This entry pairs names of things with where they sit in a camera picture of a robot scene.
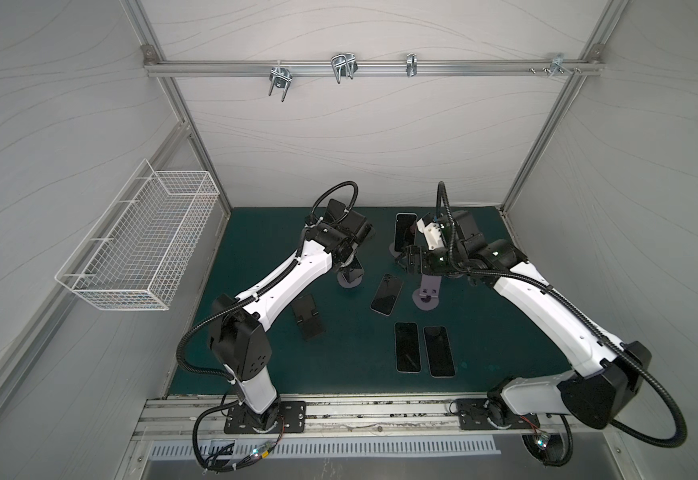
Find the teal-edged phone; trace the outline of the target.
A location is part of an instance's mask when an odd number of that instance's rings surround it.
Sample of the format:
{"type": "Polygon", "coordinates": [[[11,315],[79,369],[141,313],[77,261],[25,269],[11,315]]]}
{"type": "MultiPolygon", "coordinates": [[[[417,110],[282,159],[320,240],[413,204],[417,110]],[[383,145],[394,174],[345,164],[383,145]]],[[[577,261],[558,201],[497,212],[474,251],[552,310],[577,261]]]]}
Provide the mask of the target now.
{"type": "Polygon", "coordinates": [[[395,324],[396,368],[402,373],[420,373],[421,355],[418,326],[413,322],[395,324]]]}

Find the purple-edged phone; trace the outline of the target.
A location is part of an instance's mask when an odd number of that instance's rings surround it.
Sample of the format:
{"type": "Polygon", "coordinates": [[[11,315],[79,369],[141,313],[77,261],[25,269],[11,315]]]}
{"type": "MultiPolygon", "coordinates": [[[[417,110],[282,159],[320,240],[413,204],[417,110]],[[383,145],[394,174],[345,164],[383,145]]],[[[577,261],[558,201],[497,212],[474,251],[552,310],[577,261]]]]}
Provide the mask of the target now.
{"type": "Polygon", "coordinates": [[[427,326],[424,338],[430,374],[435,378],[452,378],[456,374],[447,329],[444,326],[427,326]]]}

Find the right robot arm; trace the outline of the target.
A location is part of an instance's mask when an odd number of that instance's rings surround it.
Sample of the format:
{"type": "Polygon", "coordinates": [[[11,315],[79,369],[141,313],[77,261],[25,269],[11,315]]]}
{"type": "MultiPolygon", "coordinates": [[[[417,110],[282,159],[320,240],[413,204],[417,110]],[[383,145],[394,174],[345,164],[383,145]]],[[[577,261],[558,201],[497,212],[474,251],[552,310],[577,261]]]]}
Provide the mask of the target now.
{"type": "Polygon", "coordinates": [[[508,378],[488,393],[490,423],[507,429],[526,414],[572,416],[585,426],[613,426],[649,445],[677,448],[688,437],[678,403],[649,372],[651,352],[640,342],[623,342],[600,327],[553,287],[512,242],[489,242],[471,213],[460,210],[413,217],[396,225],[395,249],[407,270],[418,270],[416,295],[427,307],[437,303],[445,277],[482,282],[523,312],[564,354],[567,371],[535,378],[508,378]],[[649,385],[666,405],[675,431],[650,436],[618,421],[621,410],[649,385]]]}

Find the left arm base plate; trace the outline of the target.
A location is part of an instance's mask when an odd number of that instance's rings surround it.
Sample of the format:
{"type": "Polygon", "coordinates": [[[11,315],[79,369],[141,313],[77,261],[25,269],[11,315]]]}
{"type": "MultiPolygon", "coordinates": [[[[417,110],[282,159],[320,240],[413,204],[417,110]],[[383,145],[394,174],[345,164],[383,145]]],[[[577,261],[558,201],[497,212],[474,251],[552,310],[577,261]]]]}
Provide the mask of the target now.
{"type": "Polygon", "coordinates": [[[276,400],[263,413],[255,413],[247,404],[235,405],[227,415],[225,434],[303,433],[306,423],[304,401],[276,400]]]}

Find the pink-edged phone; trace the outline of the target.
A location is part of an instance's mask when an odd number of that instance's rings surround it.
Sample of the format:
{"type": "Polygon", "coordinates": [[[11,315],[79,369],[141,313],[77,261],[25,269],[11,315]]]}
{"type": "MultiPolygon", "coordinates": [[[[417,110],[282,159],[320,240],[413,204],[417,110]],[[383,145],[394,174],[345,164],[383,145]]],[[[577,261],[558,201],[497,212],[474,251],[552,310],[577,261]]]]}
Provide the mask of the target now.
{"type": "Polygon", "coordinates": [[[403,286],[404,281],[400,277],[385,274],[371,302],[371,310],[383,316],[391,316],[403,286]]]}

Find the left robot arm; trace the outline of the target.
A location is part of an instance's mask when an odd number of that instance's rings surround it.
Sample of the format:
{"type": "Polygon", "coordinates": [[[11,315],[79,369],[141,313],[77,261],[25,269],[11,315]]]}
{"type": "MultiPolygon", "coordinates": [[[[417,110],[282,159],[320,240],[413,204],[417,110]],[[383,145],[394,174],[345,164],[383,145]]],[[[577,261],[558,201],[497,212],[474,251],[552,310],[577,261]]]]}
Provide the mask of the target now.
{"type": "Polygon", "coordinates": [[[296,250],[269,275],[235,297],[218,298],[221,309],[191,328],[179,341],[179,367],[199,375],[220,376],[232,385],[259,430],[272,428],[280,410],[280,395],[269,371],[272,348],[268,331],[308,286],[330,271],[347,270],[357,262],[357,250],[370,235],[366,216],[337,201],[321,217],[310,216],[296,250]],[[191,339],[209,328],[209,349],[221,366],[190,363],[191,339]]]}

